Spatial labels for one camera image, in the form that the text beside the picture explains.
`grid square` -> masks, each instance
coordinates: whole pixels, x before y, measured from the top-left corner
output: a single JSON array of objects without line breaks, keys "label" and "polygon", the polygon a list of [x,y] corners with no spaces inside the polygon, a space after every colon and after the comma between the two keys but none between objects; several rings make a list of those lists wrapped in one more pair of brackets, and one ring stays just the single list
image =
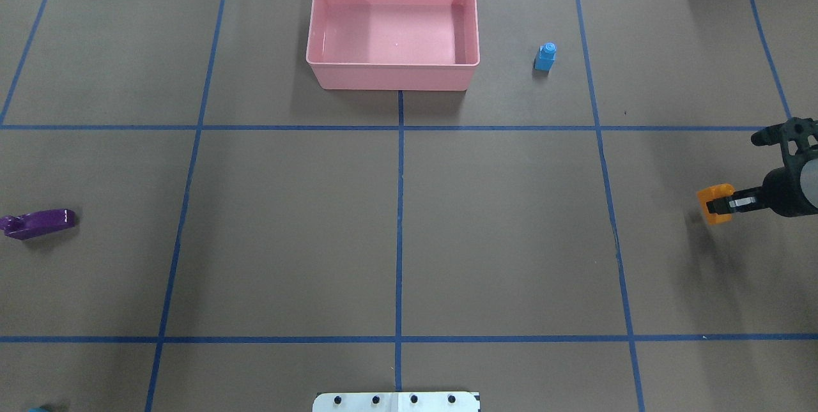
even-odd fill
[{"label": "grid square", "polygon": [[396,125],[394,91],[325,91],[307,64],[312,0],[227,0],[207,124]]},{"label": "grid square", "polygon": [[145,408],[154,345],[2,343],[0,409],[64,412]]},{"label": "grid square", "polygon": [[17,71],[23,48],[40,2],[43,0],[0,0],[0,110]]},{"label": "grid square", "polygon": [[[407,91],[409,125],[593,125],[575,0],[478,0],[480,65],[468,91]],[[550,72],[534,70],[555,42]]]},{"label": "grid square", "polygon": [[166,345],[155,412],[310,410],[322,392],[394,391],[394,345]]},{"label": "grid square", "polygon": [[667,412],[815,410],[818,342],[638,344],[645,408]]},{"label": "grid square", "polygon": [[786,119],[749,0],[582,0],[603,125]]},{"label": "grid square", "polygon": [[59,234],[0,241],[0,334],[156,336],[192,141],[0,132],[0,212],[69,208],[79,218]]},{"label": "grid square", "polygon": [[395,132],[205,132],[167,331],[394,334],[396,196]]},{"label": "grid square", "polygon": [[749,137],[605,133],[635,332],[818,332],[818,218],[765,210],[706,225],[700,214],[698,190],[757,187],[781,167],[778,148]]},{"label": "grid square", "polygon": [[815,53],[818,40],[808,27],[818,27],[818,0],[755,0],[764,36],[792,115],[818,119]]},{"label": "grid square", "polygon": [[637,409],[628,343],[409,343],[403,391],[480,393],[483,410]]},{"label": "grid square", "polygon": [[625,332],[593,132],[411,132],[405,152],[405,335]]},{"label": "grid square", "polygon": [[196,124],[219,0],[49,0],[8,124]]}]

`pink plastic bin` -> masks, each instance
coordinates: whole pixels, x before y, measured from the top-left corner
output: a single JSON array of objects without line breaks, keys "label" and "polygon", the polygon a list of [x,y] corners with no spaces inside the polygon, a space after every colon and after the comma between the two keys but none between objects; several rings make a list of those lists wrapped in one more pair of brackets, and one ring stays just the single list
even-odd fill
[{"label": "pink plastic bin", "polygon": [[307,62],[324,89],[464,91],[477,0],[313,0]]}]

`teal object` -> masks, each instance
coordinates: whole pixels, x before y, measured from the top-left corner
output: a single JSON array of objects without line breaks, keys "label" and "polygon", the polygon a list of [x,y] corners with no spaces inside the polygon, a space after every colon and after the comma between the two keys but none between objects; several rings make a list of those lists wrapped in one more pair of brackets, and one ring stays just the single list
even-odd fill
[{"label": "teal object", "polygon": [[545,43],[540,47],[537,59],[534,60],[534,68],[548,72],[552,69],[554,61],[557,59],[557,45],[552,42]]}]

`purple stapler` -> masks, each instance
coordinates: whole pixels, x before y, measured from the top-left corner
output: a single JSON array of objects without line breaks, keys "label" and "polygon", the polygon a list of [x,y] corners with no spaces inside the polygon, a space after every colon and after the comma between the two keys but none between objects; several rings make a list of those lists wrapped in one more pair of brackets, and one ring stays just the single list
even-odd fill
[{"label": "purple stapler", "polygon": [[15,240],[28,240],[56,231],[64,231],[76,223],[76,214],[70,209],[37,211],[22,216],[0,217],[0,231]]}]

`white mounting bracket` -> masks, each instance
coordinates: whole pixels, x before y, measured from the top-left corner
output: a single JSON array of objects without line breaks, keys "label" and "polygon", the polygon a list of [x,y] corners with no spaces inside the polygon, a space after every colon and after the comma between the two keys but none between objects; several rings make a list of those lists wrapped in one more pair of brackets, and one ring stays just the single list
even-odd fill
[{"label": "white mounting bracket", "polygon": [[313,412],[480,412],[473,392],[324,393]]}]

